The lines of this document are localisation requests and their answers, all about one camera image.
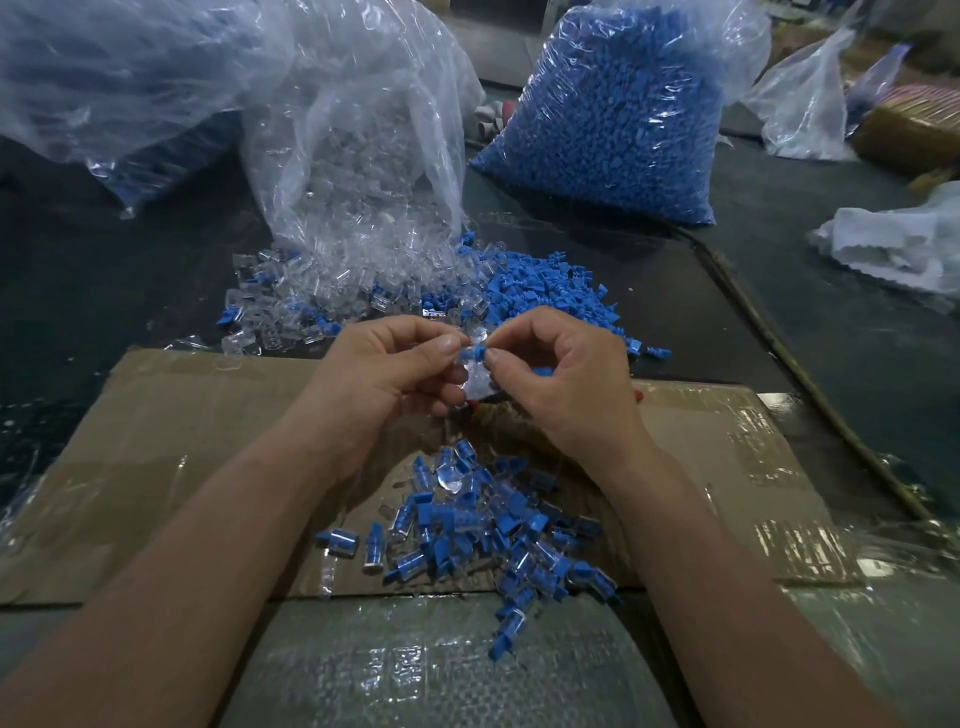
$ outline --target clear plastic bag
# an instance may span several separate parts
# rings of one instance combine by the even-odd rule
[[[263,99],[293,53],[283,0],[6,0],[0,133],[108,163]]]
[[[793,159],[855,158],[846,146],[847,105],[840,52],[854,38],[842,28],[781,61],[743,97],[763,124],[768,154]]]
[[[753,0],[604,0],[548,39],[506,129],[472,162],[504,182],[713,222],[720,112],[770,53]]]
[[[484,97],[466,53],[414,0],[288,8],[297,61],[244,122],[244,163],[276,242],[315,253],[338,290],[451,269],[463,118]]]
[[[909,43],[898,43],[863,74],[847,93],[847,136],[853,134],[870,109],[887,95],[897,80]]]

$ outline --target forearm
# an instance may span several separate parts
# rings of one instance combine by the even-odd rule
[[[265,438],[0,687],[5,724],[209,722],[323,492],[316,460]]]
[[[598,477],[708,725],[899,725],[672,457],[649,443]]]

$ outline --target plastic bag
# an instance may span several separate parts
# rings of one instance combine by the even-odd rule
[[[471,163],[504,182],[680,223],[713,222],[725,103],[770,51],[742,0],[614,0],[571,9],[506,129]]]
[[[341,288],[387,272],[403,280],[424,253],[452,256],[463,118],[484,98],[467,54],[414,0],[302,0],[289,10],[297,61],[244,123],[248,177],[276,241],[316,252],[343,274]],[[437,238],[443,247],[431,247]]]
[[[88,159],[86,168],[133,216],[236,145],[243,136],[237,111],[211,116],[197,127],[119,160]]]
[[[942,184],[925,205],[837,210],[811,235],[824,255],[874,278],[960,297],[960,182]]]
[[[854,38],[841,28],[781,61],[743,97],[763,124],[768,154],[793,159],[855,158],[846,146],[847,105],[840,51]]]
[[[0,133],[102,164],[264,98],[293,53],[283,0],[6,0]]]
[[[883,97],[893,88],[903,59],[909,52],[909,43],[898,43],[857,79],[847,92],[847,136],[859,128],[863,117],[883,101]]]

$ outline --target finger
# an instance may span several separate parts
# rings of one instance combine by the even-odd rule
[[[467,369],[463,364],[454,362],[441,372],[440,378],[450,384],[463,384],[467,381]]]
[[[573,336],[583,325],[569,314],[542,305],[500,326],[487,339],[487,348],[517,353],[546,349],[563,358],[568,348],[564,339]]]
[[[461,343],[456,333],[445,333],[413,349],[391,354],[384,362],[387,367],[386,379],[398,389],[411,389],[450,366],[460,351]]]
[[[363,326],[380,342],[386,353],[403,352],[445,334],[456,336],[461,346],[470,342],[469,337],[458,328],[420,316],[385,316],[364,322]]]
[[[423,392],[411,392],[404,395],[400,400],[400,412],[404,415],[434,415],[444,417],[447,406],[430,395]]]
[[[462,390],[456,384],[443,381],[438,377],[427,379],[426,381],[421,382],[417,386],[417,391],[431,395],[432,397],[442,401],[444,404],[448,404],[451,407],[456,407],[467,401],[467,397],[464,395],[464,390]]]
[[[535,375],[523,359],[501,349],[487,349],[484,363],[507,394],[528,412],[536,414],[536,401],[550,384],[548,377]]]

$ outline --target fingernail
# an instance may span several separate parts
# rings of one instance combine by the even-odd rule
[[[460,339],[456,334],[445,333],[437,339],[437,349],[443,353],[454,353],[460,350]]]

